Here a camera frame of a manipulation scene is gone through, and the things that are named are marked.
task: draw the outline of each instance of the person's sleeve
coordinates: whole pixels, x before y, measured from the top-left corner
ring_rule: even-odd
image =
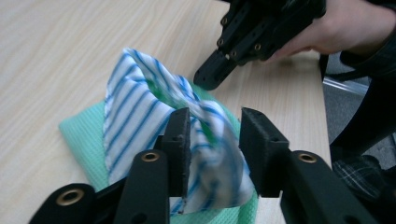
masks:
[[[395,10],[396,5],[388,6]],[[396,27],[386,44],[370,58],[343,51],[340,60],[371,78],[381,78],[396,83]]]

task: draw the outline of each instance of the brass screw hole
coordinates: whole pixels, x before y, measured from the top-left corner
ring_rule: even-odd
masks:
[[[305,154],[305,153],[301,153],[300,155],[298,155],[298,159],[300,161],[309,162],[309,163],[317,162],[317,158],[315,158],[314,156],[311,156],[309,154]]]
[[[218,40],[218,46],[221,46],[223,44],[224,44],[224,40],[223,39]]]
[[[262,48],[262,45],[261,44],[256,44],[255,46],[254,46],[254,49],[255,50],[260,50]]]
[[[224,17],[224,18],[221,20],[221,25],[225,25],[225,24],[227,24],[227,22],[228,22],[227,18]]]
[[[154,152],[146,153],[142,156],[142,161],[156,161],[160,158],[160,155]]]
[[[60,206],[67,206],[73,203],[77,203],[84,196],[84,191],[82,189],[70,189],[63,192],[56,199],[56,203]]]

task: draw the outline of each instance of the blue and white striped towel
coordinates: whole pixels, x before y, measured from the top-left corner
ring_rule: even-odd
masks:
[[[253,185],[238,137],[221,106],[203,101],[181,76],[156,59],[125,49],[107,84],[104,145],[109,184],[125,177],[135,154],[151,149],[170,114],[191,112],[191,175],[186,201],[171,198],[171,214],[246,203]]]

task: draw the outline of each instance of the wood grain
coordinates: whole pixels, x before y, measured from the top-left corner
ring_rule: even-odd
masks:
[[[192,79],[227,10],[215,0],[0,1],[0,223],[26,223],[54,190],[87,182],[58,124],[104,99],[123,48]],[[212,93],[237,117],[241,106],[265,113],[291,149],[329,160],[317,54],[248,63]],[[284,222],[277,200],[261,200],[257,222]]]

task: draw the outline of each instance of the black plastic bracket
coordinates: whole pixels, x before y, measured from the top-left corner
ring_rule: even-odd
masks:
[[[194,84],[214,90],[237,65],[267,60],[326,12],[326,0],[234,0],[221,19],[221,37]]]
[[[240,148],[262,197],[279,197],[287,223],[376,223],[318,155],[289,142],[260,112],[242,109]]]

